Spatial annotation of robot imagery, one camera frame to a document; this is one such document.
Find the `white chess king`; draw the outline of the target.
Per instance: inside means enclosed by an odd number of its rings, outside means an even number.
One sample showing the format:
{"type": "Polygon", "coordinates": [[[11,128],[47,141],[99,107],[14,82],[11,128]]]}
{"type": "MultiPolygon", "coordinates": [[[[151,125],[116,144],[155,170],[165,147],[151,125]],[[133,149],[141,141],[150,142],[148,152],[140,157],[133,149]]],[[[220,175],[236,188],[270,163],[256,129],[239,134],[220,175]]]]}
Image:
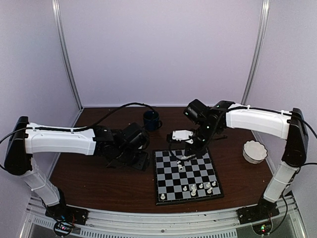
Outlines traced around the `white chess king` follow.
{"type": "Polygon", "coordinates": [[[193,184],[192,186],[191,186],[191,196],[195,196],[196,195],[196,191],[197,191],[197,188],[196,188],[196,185],[195,184],[193,184]]]}

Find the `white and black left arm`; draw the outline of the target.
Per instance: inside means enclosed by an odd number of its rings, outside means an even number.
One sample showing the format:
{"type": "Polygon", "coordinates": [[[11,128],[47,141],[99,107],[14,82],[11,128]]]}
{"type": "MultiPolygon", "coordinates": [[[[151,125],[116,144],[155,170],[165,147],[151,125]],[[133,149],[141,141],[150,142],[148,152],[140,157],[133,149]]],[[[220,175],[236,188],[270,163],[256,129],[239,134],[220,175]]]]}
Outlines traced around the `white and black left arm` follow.
{"type": "Polygon", "coordinates": [[[109,161],[120,160],[123,164],[133,165],[150,141],[148,133],[135,122],[124,129],[102,125],[48,127],[29,122],[25,116],[18,119],[13,132],[6,138],[9,141],[4,169],[21,177],[60,220],[67,220],[71,209],[65,205],[62,191],[39,169],[33,154],[54,152],[101,156],[109,161]]]}

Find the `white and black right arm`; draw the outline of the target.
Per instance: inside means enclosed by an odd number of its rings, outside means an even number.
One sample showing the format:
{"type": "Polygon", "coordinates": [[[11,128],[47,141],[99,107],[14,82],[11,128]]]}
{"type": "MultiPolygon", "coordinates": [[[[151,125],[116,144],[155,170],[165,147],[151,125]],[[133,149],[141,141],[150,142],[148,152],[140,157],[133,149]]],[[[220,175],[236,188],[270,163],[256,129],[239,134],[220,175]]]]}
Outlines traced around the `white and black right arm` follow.
{"type": "Polygon", "coordinates": [[[213,136],[226,128],[246,129],[286,140],[281,162],[262,194],[263,201],[254,207],[254,215],[264,219],[273,211],[273,203],[280,198],[297,170],[306,162],[309,136],[302,111],[299,108],[275,111],[232,101],[220,101],[208,107],[195,99],[183,113],[198,125],[191,137],[193,142],[188,146],[191,153],[204,150],[213,136]]]}

